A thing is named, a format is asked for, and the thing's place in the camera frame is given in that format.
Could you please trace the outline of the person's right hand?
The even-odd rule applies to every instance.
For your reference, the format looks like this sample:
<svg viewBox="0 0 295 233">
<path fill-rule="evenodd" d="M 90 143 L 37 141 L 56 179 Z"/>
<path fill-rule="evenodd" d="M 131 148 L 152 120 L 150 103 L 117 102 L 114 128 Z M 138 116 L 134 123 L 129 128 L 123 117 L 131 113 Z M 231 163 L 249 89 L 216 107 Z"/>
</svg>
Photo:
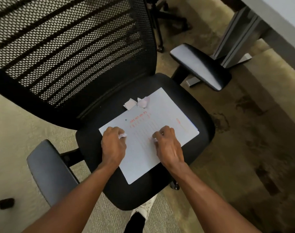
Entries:
<svg viewBox="0 0 295 233">
<path fill-rule="evenodd" d="M 157 154 L 162 165 L 168 170 L 174 170 L 184 163 L 184 155 L 180 142 L 177 140 L 175 130 L 169 126 L 162 127 L 152 135 L 153 138 L 162 138 L 162 154 Z"/>
</svg>

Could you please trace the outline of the person's left hand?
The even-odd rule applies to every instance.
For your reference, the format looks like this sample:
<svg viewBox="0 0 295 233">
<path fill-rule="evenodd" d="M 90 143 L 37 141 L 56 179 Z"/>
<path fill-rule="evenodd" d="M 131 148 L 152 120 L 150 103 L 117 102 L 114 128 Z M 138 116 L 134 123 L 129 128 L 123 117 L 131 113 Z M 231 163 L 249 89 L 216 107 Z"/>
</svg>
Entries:
<svg viewBox="0 0 295 233">
<path fill-rule="evenodd" d="M 125 153 L 119 151 L 118 135 L 121 133 L 125 131 L 119 127 L 108 127 L 102 136 L 102 163 L 112 170 L 116 170 L 125 157 Z"/>
</svg>

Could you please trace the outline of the person's left forearm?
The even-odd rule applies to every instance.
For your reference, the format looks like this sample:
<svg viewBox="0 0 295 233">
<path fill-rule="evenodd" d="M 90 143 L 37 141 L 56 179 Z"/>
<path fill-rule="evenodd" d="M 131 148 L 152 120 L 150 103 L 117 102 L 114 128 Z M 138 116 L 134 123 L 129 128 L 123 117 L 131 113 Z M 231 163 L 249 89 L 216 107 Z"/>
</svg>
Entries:
<svg viewBox="0 0 295 233">
<path fill-rule="evenodd" d="M 64 199 L 22 233 L 82 233 L 105 185 L 119 164 L 102 162 Z"/>
</svg>

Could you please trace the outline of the person's right forearm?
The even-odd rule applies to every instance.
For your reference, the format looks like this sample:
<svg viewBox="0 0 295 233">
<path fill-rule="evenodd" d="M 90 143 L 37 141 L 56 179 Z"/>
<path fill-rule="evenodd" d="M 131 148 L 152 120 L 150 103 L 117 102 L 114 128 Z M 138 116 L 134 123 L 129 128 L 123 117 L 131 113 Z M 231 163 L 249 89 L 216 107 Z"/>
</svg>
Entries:
<svg viewBox="0 0 295 233">
<path fill-rule="evenodd" d="M 184 192 L 204 233 L 262 233 L 185 163 L 163 163 Z"/>
</svg>

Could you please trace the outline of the white lined paper sheet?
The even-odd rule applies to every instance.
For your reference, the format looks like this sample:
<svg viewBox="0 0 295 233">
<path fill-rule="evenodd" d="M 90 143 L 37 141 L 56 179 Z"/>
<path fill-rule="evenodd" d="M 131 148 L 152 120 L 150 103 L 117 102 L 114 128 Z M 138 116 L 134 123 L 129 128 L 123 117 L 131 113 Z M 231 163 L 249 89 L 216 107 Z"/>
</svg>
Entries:
<svg viewBox="0 0 295 233">
<path fill-rule="evenodd" d="M 128 184 L 160 163 L 153 133 L 167 125 L 175 130 L 181 146 L 200 133 L 163 88 L 150 94 L 147 101 L 145 108 L 135 105 L 99 128 L 101 135 L 108 127 L 119 127 L 125 131 L 127 148 L 119 168 Z"/>
</svg>

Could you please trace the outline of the folded white paper piece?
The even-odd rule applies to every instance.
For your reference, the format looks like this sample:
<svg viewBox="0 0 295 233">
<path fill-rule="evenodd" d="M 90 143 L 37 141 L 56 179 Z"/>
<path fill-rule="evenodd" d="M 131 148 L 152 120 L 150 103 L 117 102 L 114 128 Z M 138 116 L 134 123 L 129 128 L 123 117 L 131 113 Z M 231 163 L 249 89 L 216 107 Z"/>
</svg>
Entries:
<svg viewBox="0 0 295 233">
<path fill-rule="evenodd" d="M 123 106 L 129 111 L 136 105 L 137 105 L 137 101 L 130 98 Z"/>
</svg>

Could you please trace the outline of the crumpled white paper piece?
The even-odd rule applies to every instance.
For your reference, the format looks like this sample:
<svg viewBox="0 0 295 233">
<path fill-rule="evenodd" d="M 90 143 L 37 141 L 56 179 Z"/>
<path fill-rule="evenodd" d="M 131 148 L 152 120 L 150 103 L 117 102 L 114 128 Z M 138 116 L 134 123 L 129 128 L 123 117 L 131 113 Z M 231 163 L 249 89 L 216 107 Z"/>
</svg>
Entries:
<svg viewBox="0 0 295 233">
<path fill-rule="evenodd" d="M 150 97 L 145 97 L 143 99 L 137 98 L 137 100 L 138 100 L 138 102 L 137 102 L 138 108 L 146 108 L 149 104 Z"/>
</svg>

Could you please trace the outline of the person's white shoe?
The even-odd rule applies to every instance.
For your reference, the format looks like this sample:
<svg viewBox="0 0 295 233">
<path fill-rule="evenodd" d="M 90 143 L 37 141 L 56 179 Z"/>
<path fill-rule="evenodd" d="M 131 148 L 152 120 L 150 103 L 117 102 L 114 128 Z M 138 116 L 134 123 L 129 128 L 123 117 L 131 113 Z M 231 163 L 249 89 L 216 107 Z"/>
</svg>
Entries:
<svg viewBox="0 0 295 233">
<path fill-rule="evenodd" d="M 151 208 L 153 206 L 153 203 L 155 202 L 157 198 L 157 194 L 154 195 L 151 199 L 149 199 L 147 202 L 145 202 L 144 204 L 140 205 L 139 207 L 135 208 L 132 212 L 131 212 L 131 217 L 136 214 L 139 213 L 144 219 L 145 221 L 148 220 Z"/>
</svg>

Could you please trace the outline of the person's black trouser leg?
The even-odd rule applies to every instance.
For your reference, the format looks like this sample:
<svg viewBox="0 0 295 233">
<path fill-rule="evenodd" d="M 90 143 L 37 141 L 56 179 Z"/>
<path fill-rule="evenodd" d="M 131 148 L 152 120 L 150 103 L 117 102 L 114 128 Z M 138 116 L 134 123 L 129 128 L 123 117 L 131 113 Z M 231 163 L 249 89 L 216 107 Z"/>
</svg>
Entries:
<svg viewBox="0 0 295 233">
<path fill-rule="evenodd" d="M 131 216 L 123 233 L 143 233 L 145 220 L 146 219 L 141 215 L 141 213 L 135 212 Z"/>
</svg>

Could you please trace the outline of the black mesh office chair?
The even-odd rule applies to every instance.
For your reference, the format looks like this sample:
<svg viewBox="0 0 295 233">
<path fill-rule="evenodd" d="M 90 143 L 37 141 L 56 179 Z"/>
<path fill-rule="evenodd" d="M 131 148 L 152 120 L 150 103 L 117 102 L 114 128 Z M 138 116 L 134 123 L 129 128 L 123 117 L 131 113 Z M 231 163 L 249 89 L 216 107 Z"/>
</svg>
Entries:
<svg viewBox="0 0 295 233">
<path fill-rule="evenodd" d="M 130 98 L 163 88 L 200 132 L 182 146 L 191 164 L 215 135 L 208 112 L 173 76 L 156 73 L 157 51 L 145 0 L 0 0 L 0 94 L 54 125 L 76 130 L 70 168 L 102 161 L 99 128 L 127 111 Z M 137 208 L 177 181 L 162 164 L 132 184 L 118 168 L 103 193 Z"/>
</svg>

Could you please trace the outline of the black swivel chair base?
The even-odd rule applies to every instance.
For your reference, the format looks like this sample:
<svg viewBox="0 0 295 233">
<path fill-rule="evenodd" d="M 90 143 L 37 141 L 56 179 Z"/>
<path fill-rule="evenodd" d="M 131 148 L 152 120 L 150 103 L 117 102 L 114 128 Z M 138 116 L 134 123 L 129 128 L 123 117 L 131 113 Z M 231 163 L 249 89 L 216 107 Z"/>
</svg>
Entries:
<svg viewBox="0 0 295 233">
<path fill-rule="evenodd" d="M 186 18 L 167 13 L 167 11 L 169 10 L 169 6 L 166 0 L 162 0 L 159 4 L 157 4 L 158 1 L 160 0 L 146 0 L 146 3 L 150 4 L 149 13 L 152 19 L 152 26 L 156 30 L 156 34 L 159 40 L 157 51 L 160 53 L 163 53 L 164 52 L 163 39 L 162 39 L 158 19 L 180 22 L 182 24 L 181 29 L 183 32 L 189 30 L 189 25 Z"/>
</svg>

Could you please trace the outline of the black chair base leg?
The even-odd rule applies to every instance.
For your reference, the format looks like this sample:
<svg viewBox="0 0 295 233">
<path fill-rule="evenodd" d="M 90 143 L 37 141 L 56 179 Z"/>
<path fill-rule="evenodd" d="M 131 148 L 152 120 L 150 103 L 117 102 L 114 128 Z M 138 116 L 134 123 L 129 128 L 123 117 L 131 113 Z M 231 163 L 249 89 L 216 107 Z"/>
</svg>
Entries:
<svg viewBox="0 0 295 233">
<path fill-rule="evenodd" d="M 15 204 L 14 198 L 0 200 L 0 209 L 5 210 L 5 209 L 13 208 L 14 204 Z"/>
</svg>

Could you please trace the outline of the white desk with grey legs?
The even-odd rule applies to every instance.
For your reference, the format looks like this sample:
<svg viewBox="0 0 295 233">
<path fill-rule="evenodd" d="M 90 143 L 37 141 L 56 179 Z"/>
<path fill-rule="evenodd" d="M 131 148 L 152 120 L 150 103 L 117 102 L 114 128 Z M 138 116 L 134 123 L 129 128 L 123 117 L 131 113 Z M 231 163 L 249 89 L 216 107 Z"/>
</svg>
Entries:
<svg viewBox="0 0 295 233">
<path fill-rule="evenodd" d="M 226 69 L 252 59 L 262 39 L 295 70 L 295 0 L 220 0 L 234 15 L 210 56 Z"/>
</svg>

